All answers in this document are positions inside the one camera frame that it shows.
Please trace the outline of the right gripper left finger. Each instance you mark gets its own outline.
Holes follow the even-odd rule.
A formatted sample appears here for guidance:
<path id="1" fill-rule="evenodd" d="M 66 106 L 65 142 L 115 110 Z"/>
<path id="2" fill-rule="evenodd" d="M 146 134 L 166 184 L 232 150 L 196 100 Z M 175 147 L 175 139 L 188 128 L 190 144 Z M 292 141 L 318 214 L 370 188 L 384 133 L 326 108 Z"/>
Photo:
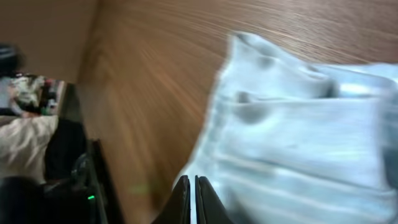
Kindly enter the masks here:
<path id="1" fill-rule="evenodd" d="M 190 181 L 181 176 L 167 203 L 151 224 L 190 224 Z"/>

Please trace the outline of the light blue striped garment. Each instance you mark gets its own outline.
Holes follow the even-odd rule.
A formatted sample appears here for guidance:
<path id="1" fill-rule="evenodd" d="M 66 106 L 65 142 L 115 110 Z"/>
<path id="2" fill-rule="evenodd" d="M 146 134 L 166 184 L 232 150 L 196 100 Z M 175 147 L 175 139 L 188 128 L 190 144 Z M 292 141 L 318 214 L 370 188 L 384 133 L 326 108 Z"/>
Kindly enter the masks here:
<path id="1" fill-rule="evenodd" d="M 180 173 L 238 223 L 396 223 L 397 65 L 309 63 L 233 32 Z"/>

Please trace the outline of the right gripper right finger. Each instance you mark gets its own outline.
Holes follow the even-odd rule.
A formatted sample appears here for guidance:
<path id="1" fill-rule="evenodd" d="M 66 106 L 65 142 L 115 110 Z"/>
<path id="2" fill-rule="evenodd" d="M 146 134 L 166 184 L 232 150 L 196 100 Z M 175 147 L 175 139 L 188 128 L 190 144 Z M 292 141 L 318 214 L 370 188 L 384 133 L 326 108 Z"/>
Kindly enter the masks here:
<path id="1" fill-rule="evenodd" d="M 225 207 L 204 176 L 195 176 L 197 224 L 233 224 Z"/>

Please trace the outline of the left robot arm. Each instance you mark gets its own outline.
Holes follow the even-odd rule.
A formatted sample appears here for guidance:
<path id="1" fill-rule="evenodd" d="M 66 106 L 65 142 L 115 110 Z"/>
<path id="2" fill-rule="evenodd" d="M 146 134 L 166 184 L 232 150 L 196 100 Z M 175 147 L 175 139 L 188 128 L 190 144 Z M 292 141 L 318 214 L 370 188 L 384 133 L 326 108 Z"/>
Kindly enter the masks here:
<path id="1" fill-rule="evenodd" d="M 88 141 L 69 178 L 1 179 L 1 223 L 124 223 L 100 141 Z"/>

